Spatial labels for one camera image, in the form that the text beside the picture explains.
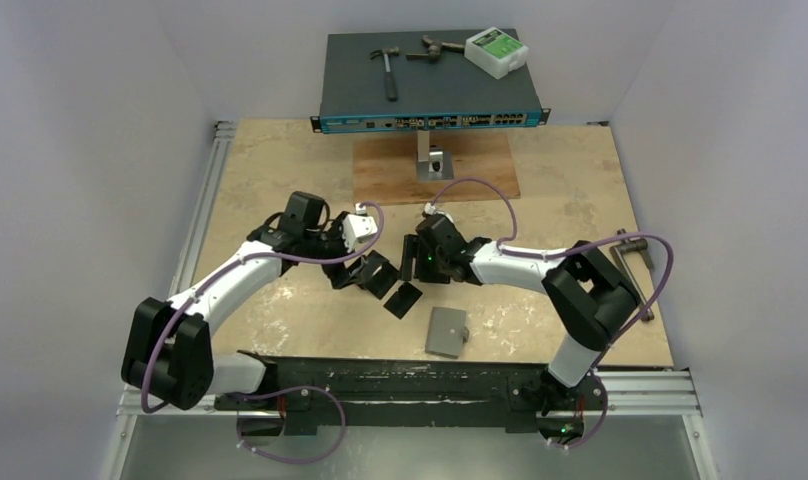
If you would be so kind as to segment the black credit card stack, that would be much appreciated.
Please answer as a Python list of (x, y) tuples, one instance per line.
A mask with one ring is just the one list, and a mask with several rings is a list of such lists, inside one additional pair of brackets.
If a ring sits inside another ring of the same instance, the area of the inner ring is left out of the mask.
[(401, 320), (420, 300), (423, 292), (410, 282), (401, 282), (395, 292), (385, 301), (383, 308)]

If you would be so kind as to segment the grey card holder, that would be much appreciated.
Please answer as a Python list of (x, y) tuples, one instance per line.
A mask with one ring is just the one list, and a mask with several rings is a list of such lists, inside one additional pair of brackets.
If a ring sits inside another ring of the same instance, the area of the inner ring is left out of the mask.
[(434, 307), (431, 310), (424, 351), (431, 355), (458, 359), (469, 336), (465, 310)]

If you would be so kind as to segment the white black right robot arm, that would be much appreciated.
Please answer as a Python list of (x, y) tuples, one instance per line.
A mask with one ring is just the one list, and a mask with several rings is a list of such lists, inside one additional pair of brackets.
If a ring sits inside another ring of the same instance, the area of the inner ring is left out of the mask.
[(641, 296), (591, 243), (565, 250), (507, 248), (486, 237), (465, 238), (446, 215), (425, 215), (404, 238), (401, 265), (427, 283), (501, 285), (541, 293), (552, 303), (565, 336), (541, 381), (544, 399), (564, 407), (616, 340)]

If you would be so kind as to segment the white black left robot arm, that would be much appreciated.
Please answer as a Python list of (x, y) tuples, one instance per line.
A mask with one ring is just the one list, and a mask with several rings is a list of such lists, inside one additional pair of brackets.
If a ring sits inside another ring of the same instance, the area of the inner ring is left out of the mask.
[(147, 414), (189, 410), (207, 395), (237, 395), (252, 408), (277, 399), (278, 382), (250, 354), (216, 355), (212, 337), (253, 295), (306, 264), (323, 268), (336, 289), (381, 238), (386, 223), (372, 201), (333, 215), (320, 196), (290, 194), (285, 208), (253, 229), (216, 270), (167, 300), (148, 297), (135, 309), (121, 366), (140, 391)]

